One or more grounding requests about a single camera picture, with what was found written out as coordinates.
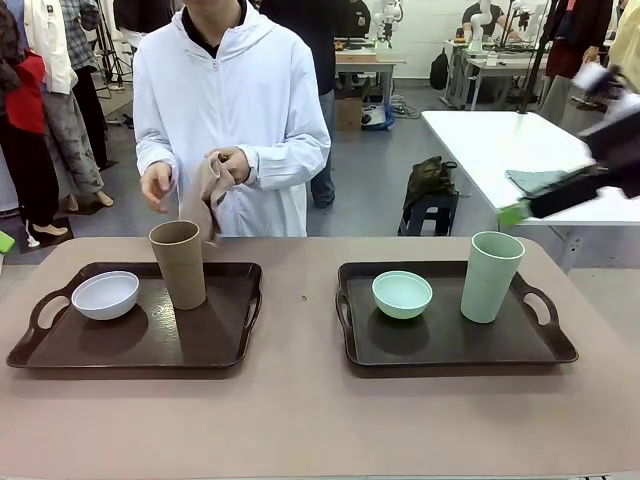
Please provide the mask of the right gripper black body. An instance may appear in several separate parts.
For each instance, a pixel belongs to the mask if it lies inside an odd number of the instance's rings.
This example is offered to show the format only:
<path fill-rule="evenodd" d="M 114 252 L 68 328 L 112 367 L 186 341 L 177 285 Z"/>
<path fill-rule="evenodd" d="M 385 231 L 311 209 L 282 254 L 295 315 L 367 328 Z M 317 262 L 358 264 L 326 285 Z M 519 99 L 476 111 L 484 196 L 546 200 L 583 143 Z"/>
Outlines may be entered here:
<path fill-rule="evenodd" d="M 618 188 L 628 199 L 639 196 L 638 97 L 620 97 L 580 139 L 594 162 L 588 177 L 597 188 Z"/>

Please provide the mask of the person's left hand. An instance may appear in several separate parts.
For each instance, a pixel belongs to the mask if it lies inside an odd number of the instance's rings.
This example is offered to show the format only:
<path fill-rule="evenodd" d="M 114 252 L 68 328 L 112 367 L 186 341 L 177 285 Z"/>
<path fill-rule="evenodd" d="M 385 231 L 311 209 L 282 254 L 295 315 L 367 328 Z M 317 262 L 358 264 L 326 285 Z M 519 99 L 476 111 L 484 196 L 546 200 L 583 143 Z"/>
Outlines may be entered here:
<path fill-rule="evenodd" d="M 227 147 L 214 151 L 214 155 L 231 174 L 236 184 L 245 183 L 251 175 L 251 167 L 245 153 L 239 147 Z"/>

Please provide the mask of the person's right hand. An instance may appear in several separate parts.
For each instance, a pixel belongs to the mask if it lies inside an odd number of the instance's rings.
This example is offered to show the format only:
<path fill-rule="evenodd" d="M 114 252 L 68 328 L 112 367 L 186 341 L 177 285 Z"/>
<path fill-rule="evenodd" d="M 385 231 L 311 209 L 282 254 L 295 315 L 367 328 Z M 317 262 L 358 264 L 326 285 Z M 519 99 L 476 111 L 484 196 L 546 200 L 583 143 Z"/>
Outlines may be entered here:
<path fill-rule="evenodd" d="M 161 160 L 150 164 L 141 175 L 141 193 L 148 206 L 158 213 L 167 213 L 166 198 L 173 192 L 177 177 L 173 167 Z"/>

